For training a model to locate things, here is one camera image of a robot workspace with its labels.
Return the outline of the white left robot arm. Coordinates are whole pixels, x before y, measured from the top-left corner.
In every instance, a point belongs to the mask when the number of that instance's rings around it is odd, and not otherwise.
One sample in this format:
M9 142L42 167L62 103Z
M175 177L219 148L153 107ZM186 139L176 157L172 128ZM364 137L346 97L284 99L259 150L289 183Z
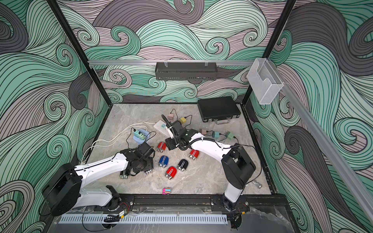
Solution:
M147 143L134 149L121 150L115 155L93 163L60 166L42 189L50 215L61 216L71 209L85 206L101 206L117 210L121 198L111 185L89 188L88 185L110 174L119 173L122 179L140 172L153 170L155 150Z

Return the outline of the light green USB charger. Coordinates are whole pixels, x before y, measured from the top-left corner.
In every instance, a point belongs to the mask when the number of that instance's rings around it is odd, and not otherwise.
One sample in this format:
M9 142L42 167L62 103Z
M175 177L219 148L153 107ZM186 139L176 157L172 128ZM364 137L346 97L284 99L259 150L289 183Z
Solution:
M232 132L227 132L226 137L227 137L227 139L234 139L235 135Z

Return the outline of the yellow USB charger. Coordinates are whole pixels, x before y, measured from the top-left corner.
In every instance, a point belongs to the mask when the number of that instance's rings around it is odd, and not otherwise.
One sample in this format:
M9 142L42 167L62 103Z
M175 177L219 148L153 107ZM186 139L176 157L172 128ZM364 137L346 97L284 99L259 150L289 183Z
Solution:
M184 124L184 123L186 123L186 121L187 121L185 117L181 117L181 118L179 118L178 120L179 120L179 122L180 122L181 124Z

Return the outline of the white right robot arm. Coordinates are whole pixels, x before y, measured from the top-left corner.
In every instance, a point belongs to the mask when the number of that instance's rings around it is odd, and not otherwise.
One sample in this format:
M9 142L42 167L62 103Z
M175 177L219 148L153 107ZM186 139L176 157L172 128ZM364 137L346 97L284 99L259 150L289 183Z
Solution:
M178 121L171 123L167 119L164 120L166 131L170 135L166 139L167 148L183 151L197 150L221 162L228 181L223 197L229 204L236 203L256 170L254 162L244 148L245 146L239 143L222 144L205 137L197 130L186 129Z

